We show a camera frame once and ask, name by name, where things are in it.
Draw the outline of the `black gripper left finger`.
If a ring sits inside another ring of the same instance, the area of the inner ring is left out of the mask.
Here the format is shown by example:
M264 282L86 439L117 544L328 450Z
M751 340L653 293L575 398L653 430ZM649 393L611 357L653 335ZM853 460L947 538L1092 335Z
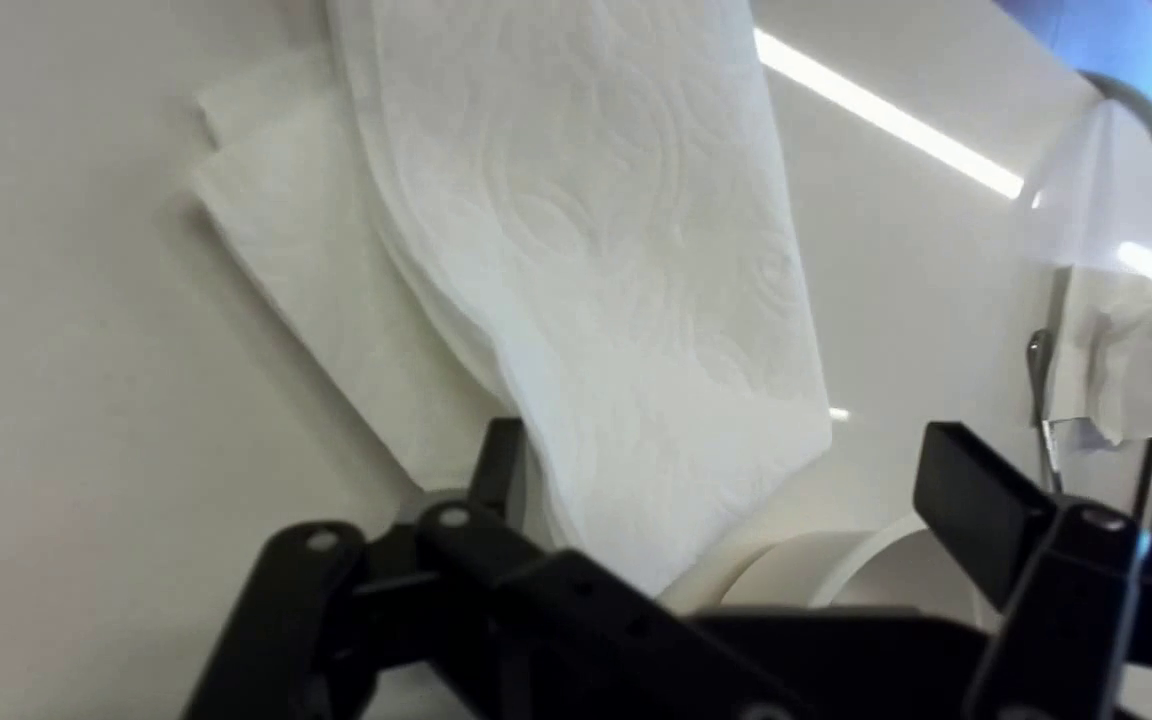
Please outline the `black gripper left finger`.
M520 462L523 462L527 430L520 417L494 417L484 430L468 503L511 525L520 503Z

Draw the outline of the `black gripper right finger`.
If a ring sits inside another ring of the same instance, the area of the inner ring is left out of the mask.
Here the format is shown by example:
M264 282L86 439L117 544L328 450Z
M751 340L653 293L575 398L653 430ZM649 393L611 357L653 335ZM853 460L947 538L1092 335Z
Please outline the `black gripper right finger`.
M922 429L912 509L990 606L1013 601L1055 516L1055 498L960 418Z

